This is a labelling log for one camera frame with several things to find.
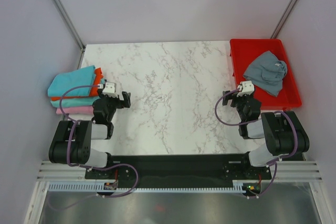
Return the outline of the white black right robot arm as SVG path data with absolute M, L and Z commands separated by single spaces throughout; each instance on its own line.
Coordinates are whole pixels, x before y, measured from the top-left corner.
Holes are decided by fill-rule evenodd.
M 238 90 L 224 91 L 215 104 L 215 115 L 220 121 L 217 107 L 220 102 L 226 106 L 230 101 L 240 118 L 235 124 L 239 135 L 246 140 L 265 140 L 263 145 L 245 154 L 245 162 L 240 166 L 245 178 L 254 178 L 259 167 L 272 166 L 309 150 L 309 137 L 294 111 L 261 112 L 261 102 L 254 98 L 254 93 L 238 94 Z

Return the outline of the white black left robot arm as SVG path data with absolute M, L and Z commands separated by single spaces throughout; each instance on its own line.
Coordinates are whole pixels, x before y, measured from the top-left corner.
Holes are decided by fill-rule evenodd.
M 118 109 L 131 107 L 131 93 L 112 97 L 103 91 L 93 102 L 93 118 L 60 121 L 51 142 L 48 157 L 54 164 L 97 168 L 103 178 L 111 178 L 115 165 L 108 161 L 109 153 L 91 148 L 92 140 L 109 140 L 113 135 L 112 119 Z

